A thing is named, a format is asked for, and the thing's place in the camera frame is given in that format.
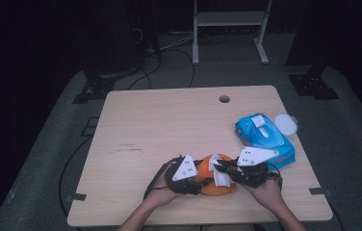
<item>table top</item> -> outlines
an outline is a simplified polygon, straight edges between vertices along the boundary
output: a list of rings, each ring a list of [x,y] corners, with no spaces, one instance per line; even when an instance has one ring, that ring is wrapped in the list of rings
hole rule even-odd
[[[220,102],[220,97],[230,99]],[[243,144],[239,118],[286,113],[273,86],[112,91],[106,98],[67,222],[72,226],[121,225],[142,202],[161,165],[190,153],[195,160],[222,153],[236,158]],[[332,212],[296,134],[288,137],[297,161],[280,169],[282,194],[303,221],[329,220]],[[146,225],[276,221],[241,186],[222,196],[187,194],[156,209]]]

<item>wet wipes package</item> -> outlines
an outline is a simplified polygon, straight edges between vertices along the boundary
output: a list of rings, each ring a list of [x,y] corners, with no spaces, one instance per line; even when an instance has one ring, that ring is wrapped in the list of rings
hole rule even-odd
[[[290,123],[294,123],[291,119],[287,121],[285,125],[287,125],[289,121]],[[277,168],[284,167],[296,161],[293,145],[282,134],[279,128],[263,114],[249,115],[239,119],[236,123],[235,133],[245,146],[277,151],[277,156],[267,160],[268,163]]]

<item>black strap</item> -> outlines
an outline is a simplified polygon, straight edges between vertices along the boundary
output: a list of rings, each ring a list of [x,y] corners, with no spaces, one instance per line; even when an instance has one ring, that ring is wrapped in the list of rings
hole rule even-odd
[[[172,162],[174,162],[176,159],[177,158],[171,159],[170,161],[168,161],[167,163],[165,163],[165,164],[163,164],[161,166],[161,168],[155,174],[154,178],[151,180],[150,184],[147,186],[147,189],[145,190],[144,197],[142,198],[142,200],[145,200],[145,198],[151,192],[151,190],[153,189],[153,186],[156,183],[157,179],[161,176],[161,174],[163,174],[164,170],[166,170],[168,165],[171,164]]]

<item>white round object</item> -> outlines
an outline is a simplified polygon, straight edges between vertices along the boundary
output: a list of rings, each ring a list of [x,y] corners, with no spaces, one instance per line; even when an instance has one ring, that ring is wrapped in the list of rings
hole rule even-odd
[[[290,136],[297,132],[297,123],[287,114],[278,115],[274,119],[274,125],[276,125],[277,129],[285,136]]]

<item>dark background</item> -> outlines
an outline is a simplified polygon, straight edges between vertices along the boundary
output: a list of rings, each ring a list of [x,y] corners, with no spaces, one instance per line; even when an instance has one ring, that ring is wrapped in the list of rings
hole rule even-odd
[[[220,11],[263,7],[251,2],[216,1],[215,6]],[[131,5],[131,25],[134,16],[149,9],[142,4],[150,3]],[[199,6],[209,9],[211,4],[200,1]],[[156,6],[153,19],[160,33],[192,29],[192,0],[157,0]],[[83,37],[95,35],[77,29],[71,10],[60,0],[0,1],[0,206],[59,95],[82,70]],[[362,0],[274,0],[268,31],[295,29],[287,64],[311,64],[323,57],[347,77],[362,101]],[[98,37],[103,38],[96,36],[91,46],[97,46]]]

